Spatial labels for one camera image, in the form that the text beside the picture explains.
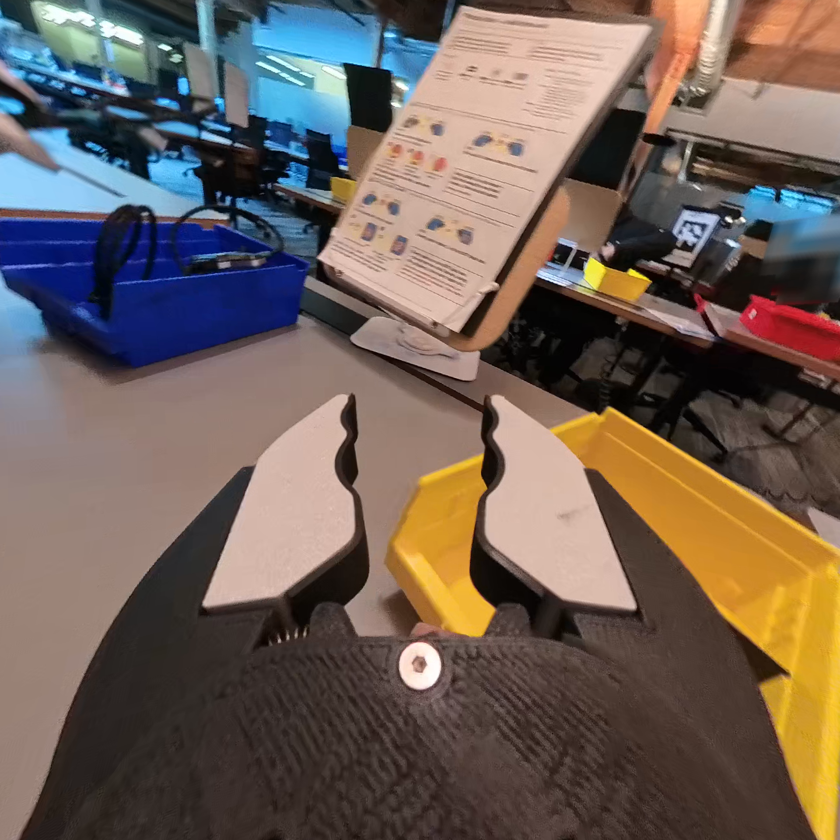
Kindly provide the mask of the black braided cable green plugs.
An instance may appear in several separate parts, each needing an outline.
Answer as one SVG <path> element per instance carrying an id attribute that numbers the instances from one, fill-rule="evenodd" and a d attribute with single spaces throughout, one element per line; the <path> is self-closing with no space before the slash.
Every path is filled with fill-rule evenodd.
<path id="1" fill-rule="evenodd" d="M 118 274 L 134 255 L 144 231 L 149 233 L 142 280 L 151 278 L 158 247 L 158 224 L 146 205 L 123 204 L 102 222 L 93 253 L 93 287 L 89 302 L 98 306 L 103 320 L 112 314 L 113 289 Z"/>

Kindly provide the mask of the red plastic bin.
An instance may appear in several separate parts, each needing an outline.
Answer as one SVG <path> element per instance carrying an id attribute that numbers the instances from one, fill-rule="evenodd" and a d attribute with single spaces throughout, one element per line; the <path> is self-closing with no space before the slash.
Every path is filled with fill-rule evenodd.
<path id="1" fill-rule="evenodd" d="M 822 314 L 751 296 L 739 320 L 758 338 L 821 361 L 839 361 L 839 324 Z"/>

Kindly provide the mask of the black square adapter box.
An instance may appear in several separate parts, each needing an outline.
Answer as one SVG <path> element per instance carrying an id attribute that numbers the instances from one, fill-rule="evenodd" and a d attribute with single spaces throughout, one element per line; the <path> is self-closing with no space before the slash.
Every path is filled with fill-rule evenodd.
<path id="1" fill-rule="evenodd" d="M 258 253 L 223 252 L 191 256 L 183 268 L 185 275 L 209 275 L 226 271 L 253 270 L 263 267 L 271 256 L 269 251 Z"/>

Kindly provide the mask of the screen with black-white tag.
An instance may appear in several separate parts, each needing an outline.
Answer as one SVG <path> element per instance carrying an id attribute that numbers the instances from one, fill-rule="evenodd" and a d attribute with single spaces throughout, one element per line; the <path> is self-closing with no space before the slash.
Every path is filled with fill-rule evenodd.
<path id="1" fill-rule="evenodd" d="M 696 205 L 684 205 L 672 225 L 675 252 L 696 254 L 707 243 L 721 221 L 719 211 Z"/>

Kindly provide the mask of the wooden background table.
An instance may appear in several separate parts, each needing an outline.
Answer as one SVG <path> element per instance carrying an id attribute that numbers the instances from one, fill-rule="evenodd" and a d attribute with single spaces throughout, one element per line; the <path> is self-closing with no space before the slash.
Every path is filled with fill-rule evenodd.
<path id="1" fill-rule="evenodd" d="M 570 272 L 555 271 L 548 267 L 538 272 L 536 283 L 566 298 L 610 312 L 620 319 L 645 326 L 667 337 L 685 340 L 700 349 L 707 350 L 717 344 L 727 343 L 838 382 L 838 362 L 821 360 L 761 338 L 741 323 L 738 313 L 713 303 L 708 303 L 703 311 L 697 311 L 653 298 L 647 293 L 638 302 L 624 301 L 582 285 L 571 278 Z"/>

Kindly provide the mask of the blue plastic bin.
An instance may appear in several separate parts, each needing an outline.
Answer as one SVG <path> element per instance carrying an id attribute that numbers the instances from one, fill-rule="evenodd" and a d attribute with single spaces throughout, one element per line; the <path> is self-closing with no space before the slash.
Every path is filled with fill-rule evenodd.
<path id="1" fill-rule="evenodd" d="M 224 225 L 157 222 L 151 278 L 142 280 L 149 233 L 122 268 L 112 314 L 89 302 L 100 220 L 7 217 L 1 225 L 6 287 L 47 329 L 138 368 L 295 324 L 309 263 Z M 191 256 L 271 252 L 257 269 L 185 275 Z"/>

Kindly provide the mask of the grey desk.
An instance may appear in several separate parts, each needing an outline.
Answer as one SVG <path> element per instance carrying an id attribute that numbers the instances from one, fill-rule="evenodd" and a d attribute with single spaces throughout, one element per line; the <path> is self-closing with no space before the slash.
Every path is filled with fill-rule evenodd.
<path id="1" fill-rule="evenodd" d="M 104 634 L 163 551 L 234 474 L 340 393 L 356 397 L 371 571 L 348 606 L 366 636 L 415 613 L 385 568 L 419 477 L 479 455 L 501 394 L 542 425 L 574 404 L 488 364 L 459 383 L 352 345 L 370 308 L 309 278 L 296 325 L 137 370 L 49 338 L 2 289 L 1 829 L 17 838 Z"/>

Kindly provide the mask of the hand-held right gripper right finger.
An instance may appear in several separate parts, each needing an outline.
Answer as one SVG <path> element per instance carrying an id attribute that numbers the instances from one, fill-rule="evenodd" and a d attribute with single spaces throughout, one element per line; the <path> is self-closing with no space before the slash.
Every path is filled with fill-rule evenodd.
<path id="1" fill-rule="evenodd" d="M 519 605 L 557 637 L 568 615 L 634 616 L 637 598 L 595 494 L 595 474 L 501 395 L 484 401 L 469 577 L 493 607 Z"/>

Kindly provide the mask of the large yellow plastic bin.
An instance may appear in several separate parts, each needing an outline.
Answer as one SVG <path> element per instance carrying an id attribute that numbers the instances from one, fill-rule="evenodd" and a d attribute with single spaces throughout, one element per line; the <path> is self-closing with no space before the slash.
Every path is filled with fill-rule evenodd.
<path id="1" fill-rule="evenodd" d="M 673 550 L 749 651 L 802 808 L 819 838 L 838 816 L 838 549 L 613 409 L 552 429 Z M 385 565 L 426 623 L 477 636 L 490 605 L 469 581 L 482 456 L 422 477 Z"/>

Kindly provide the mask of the black office chair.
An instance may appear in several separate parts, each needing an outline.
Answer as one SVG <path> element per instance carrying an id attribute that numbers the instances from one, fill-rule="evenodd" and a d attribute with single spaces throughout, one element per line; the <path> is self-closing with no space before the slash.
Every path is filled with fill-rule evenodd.
<path id="1" fill-rule="evenodd" d="M 306 188 L 330 192 L 332 179 L 343 176 L 330 134 L 307 129 L 305 145 L 308 152 Z"/>

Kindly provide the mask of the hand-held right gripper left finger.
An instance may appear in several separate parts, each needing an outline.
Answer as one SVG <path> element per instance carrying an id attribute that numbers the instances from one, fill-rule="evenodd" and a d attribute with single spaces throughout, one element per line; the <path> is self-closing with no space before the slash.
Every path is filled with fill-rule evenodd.
<path id="1" fill-rule="evenodd" d="M 339 394 L 258 458 L 207 586 L 209 615 L 267 611 L 282 634 L 365 585 L 365 524 L 354 483 L 354 394 Z"/>

